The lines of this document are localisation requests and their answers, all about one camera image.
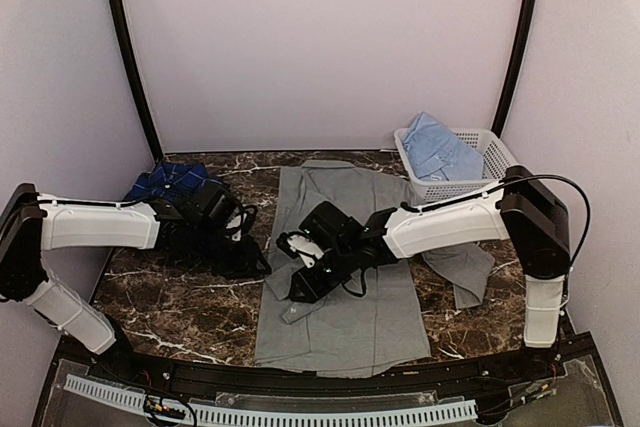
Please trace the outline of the grey long sleeve shirt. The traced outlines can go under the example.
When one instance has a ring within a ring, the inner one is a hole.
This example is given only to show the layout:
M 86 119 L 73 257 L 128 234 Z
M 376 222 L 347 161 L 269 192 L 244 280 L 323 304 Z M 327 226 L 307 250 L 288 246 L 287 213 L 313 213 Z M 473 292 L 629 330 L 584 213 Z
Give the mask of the grey long sleeve shirt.
M 307 161 L 280 171 L 273 238 L 298 229 L 323 201 L 365 223 L 376 211 L 402 202 L 421 204 L 411 184 L 397 176 L 342 161 Z M 275 244 L 272 273 L 262 293 L 255 362 L 321 377 L 367 378 L 395 365 L 430 356 L 421 308 L 407 261 L 370 269 L 367 294 L 350 295 L 351 280 L 315 304 L 288 298 L 291 276 L 302 267 Z

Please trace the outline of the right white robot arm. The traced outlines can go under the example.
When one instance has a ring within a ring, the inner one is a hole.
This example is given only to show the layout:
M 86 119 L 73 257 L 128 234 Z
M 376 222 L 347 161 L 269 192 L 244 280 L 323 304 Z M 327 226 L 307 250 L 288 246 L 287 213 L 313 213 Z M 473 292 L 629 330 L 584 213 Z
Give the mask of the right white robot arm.
M 510 360 L 521 381 L 549 363 L 556 339 L 565 281 L 570 272 L 569 213 L 545 186 L 545 175 L 510 167 L 499 181 L 465 195 L 412 207 L 402 203 L 360 223 L 329 201 L 283 233 L 279 248 L 303 261 L 291 276 L 288 297 L 312 304 L 351 275 L 397 263 L 416 254 L 476 241 L 508 240 L 525 275 L 525 347 Z

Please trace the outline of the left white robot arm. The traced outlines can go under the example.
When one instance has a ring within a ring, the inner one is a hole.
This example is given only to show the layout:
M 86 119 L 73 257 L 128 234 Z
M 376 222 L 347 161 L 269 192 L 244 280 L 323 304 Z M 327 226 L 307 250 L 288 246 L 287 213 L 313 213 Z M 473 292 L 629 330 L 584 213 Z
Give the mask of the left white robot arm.
M 257 216 L 224 186 L 207 183 L 186 198 L 159 195 L 121 202 L 64 199 L 24 183 L 1 214 L 1 299 L 24 303 L 74 337 L 120 383 L 141 374 L 118 323 L 95 310 L 53 273 L 43 252 L 124 247 L 189 254 L 228 279 L 270 274 L 250 231 Z

